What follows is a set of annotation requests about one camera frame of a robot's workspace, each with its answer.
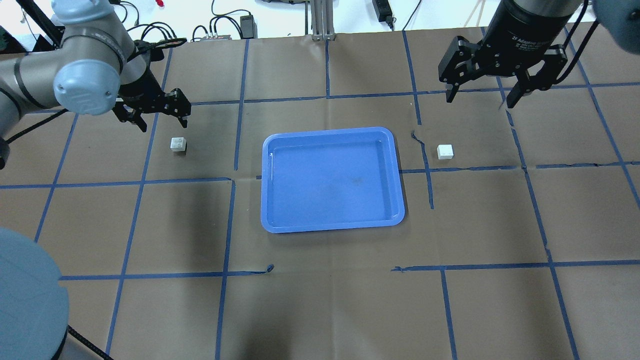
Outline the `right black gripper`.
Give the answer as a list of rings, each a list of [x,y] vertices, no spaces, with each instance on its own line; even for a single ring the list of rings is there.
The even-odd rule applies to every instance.
[[[451,104],[462,84],[482,76],[512,77],[507,109],[531,91],[546,91],[567,77],[566,45],[558,34],[578,9],[579,0],[501,0],[482,39],[473,43],[456,36],[438,66]]]

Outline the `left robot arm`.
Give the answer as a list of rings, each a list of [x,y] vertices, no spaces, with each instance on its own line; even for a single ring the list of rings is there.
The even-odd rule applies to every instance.
[[[179,88],[164,91],[150,68],[164,49],[182,46],[186,38],[132,39],[107,0],[53,0],[51,7],[64,25],[57,48],[1,62],[2,167],[10,144],[24,135],[9,136],[10,130],[39,110],[60,107],[56,116],[114,112],[142,132],[143,114],[162,113],[187,128],[191,102]]]

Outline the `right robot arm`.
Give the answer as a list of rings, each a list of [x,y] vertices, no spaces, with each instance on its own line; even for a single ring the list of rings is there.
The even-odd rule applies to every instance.
[[[446,85],[446,102],[452,103],[460,87],[483,76],[517,79],[506,96],[512,109],[534,91],[548,91],[573,70],[594,31],[603,26],[622,50],[639,53],[637,0],[594,0],[595,21],[574,58],[567,43],[555,44],[558,34],[587,0],[501,0],[486,34],[476,42],[456,36],[438,65],[439,81]]]

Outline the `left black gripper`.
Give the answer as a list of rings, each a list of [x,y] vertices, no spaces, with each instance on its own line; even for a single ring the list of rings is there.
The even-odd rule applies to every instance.
[[[142,114],[162,113],[175,117],[182,129],[188,128],[192,103],[180,88],[163,91],[150,70],[139,79],[121,85],[118,96],[112,111],[121,123],[131,123],[146,133],[147,123]]]

